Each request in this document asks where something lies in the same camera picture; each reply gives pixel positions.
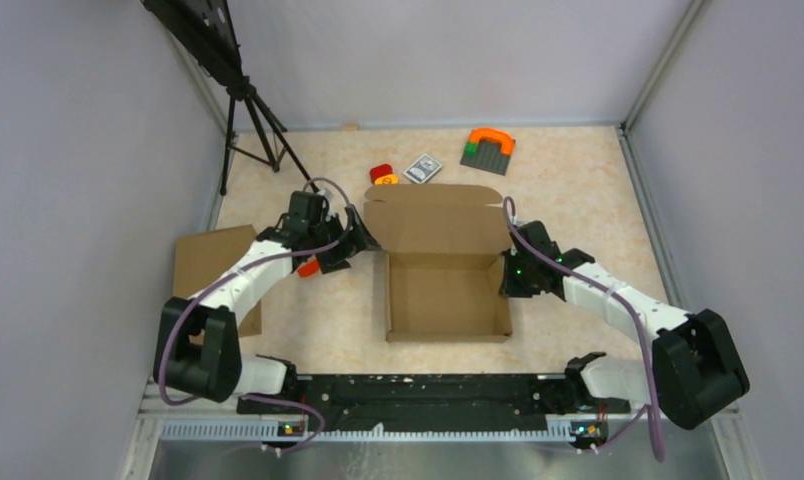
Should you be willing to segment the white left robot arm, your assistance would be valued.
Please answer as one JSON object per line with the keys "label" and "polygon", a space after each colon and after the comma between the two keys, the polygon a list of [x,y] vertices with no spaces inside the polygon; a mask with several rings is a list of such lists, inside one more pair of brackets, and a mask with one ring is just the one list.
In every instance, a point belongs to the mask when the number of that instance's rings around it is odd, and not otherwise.
{"label": "white left robot arm", "polygon": [[239,327],[271,288],[302,264],[315,260],[321,272],[331,273],[348,268],[358,253],[378,247],[351,202],[338,215],[331,213],[326,196],[294,192],[287,212],[215,281],[164,304],[153,366],[161,399],[178,406],[260,394],[273,412],[292,410],[299,397],[294,366],[242,354]]}

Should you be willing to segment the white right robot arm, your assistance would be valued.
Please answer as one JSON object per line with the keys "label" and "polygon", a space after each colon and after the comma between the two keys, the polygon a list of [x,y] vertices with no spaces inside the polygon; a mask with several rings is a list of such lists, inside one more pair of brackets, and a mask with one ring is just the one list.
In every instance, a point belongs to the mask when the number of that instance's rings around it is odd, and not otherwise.
{"label": "white right robot arm", "polygon": [[571,360],[564,397],[572,409],[626,400],[693,430],[750,391],[728,325],[715,311],[690,312],[642,293],[586,252],[561,251],[540,221],[511,224],[509,232],[502,295],[554,295],[599,316],[641,350],[637,360],[602,352]]}

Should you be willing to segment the large cardboard box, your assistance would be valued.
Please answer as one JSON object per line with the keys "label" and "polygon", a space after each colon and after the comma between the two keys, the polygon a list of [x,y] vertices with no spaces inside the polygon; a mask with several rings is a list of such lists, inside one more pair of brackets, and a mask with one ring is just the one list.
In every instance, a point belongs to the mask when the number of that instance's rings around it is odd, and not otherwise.
{"label": "large cardboard box", "polygon": [[384,255],[389,342],[503,343],[512,241],[502,195],[481,185],[374,185],[363,220]]}

